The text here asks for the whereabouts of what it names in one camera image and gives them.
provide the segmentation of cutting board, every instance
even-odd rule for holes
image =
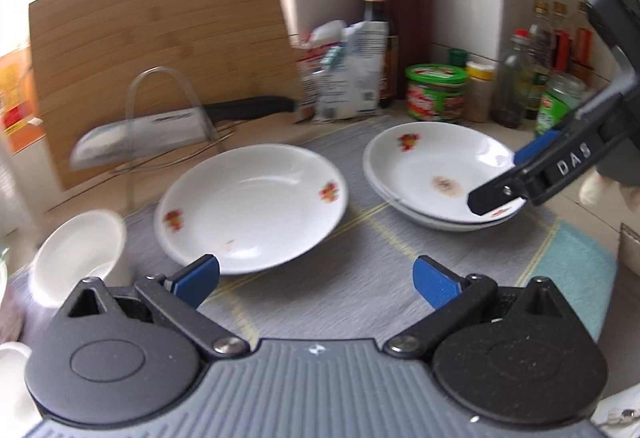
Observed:
[[[179,70],[203,104],[302,96],[279,0],[37,0],[29,21],[40,116],[67,189],[107,169],[71,171],[69,154],[90,129],[124,119],[129,84],[148,68]],[[188,105],[154,74],[136,116]]]

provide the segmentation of beige countertop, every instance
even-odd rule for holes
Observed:
[[[404,115],[402,103],[387,111],[398,119],[409,121],[409,118]],[[278,114],[239,126],[238,132],[227,139],[224,144],[226,149],[264,142],[296,144],[351,124],[353,124],[353,121],[325,125],[315,125],[308,121],[300,124],[291,124],[288,114]],[[522,147],[532,139],[531,124],[527,124],[521,129],[508,129],[494,123],[469,123],[469,125],[498,139],[513,150]],[[183,155],[187,155],[193,151],[193,147],[180,151],[182,151]],[[179,156],[180,151],[174,152],[171,158]],[[47,213],[49,230],[55,229],[73,216],[89,209],[112,209],[125,216],[131,212],[127,206],[127,181],[132,181],[135,207],[140,208],[160,199],[164,191],[182,173],[206,158],[212,157],[216,152],[217,149],[215,147],[210,148],[197,157],[160,171],[136,173],[128,177],[101,176],[92,181],[95,184],[93,187],[78,193]],[[163,160],[168,160],[168,157],[158,157],[152,163],[158,163]],[[625,222],[634,230],[640,231],[640,216],[626,209],[622,198],[616,190],[609,191],[603,201],[595,208],[587,209],[583,207],[577,199],[580,182],[578,180],[572,186],[550,199],[546,205],[560,218],[575,225],[615,254],[618,248],[620,223]],[[11,273],[29,261],[30,256],[33,254],[33,249],[18,233],[10,235],[10,244],[12,244],[13,251],[13,259],[9,263]]]

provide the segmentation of teal cloth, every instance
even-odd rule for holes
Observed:
[[[576,227],[561,222],[532,275],[553,279],[594,339],[598,339],[618,270],[615,257]]]

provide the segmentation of green label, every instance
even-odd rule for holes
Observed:
[[[547,73],[535,72],[533,74],[533,81],[529,88],[527,110],[538,111],[540,108],[540,97],[542,97],[542,94],[545,91],[547,79],[549,79],[549,74]]]
[[[557,125],[562,118],[571,111],[571,108],[560,99],[556,99],[547,92],[542,94],[540,110],[536,119],[536,127],[533,129],[536,135],[542,135]]]

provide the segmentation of knife block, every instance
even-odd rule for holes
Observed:
[[[398,34],[398,85],[396,96],[406,95],[404,70],[431,60],[433,0],[386,0],[391,22]]]

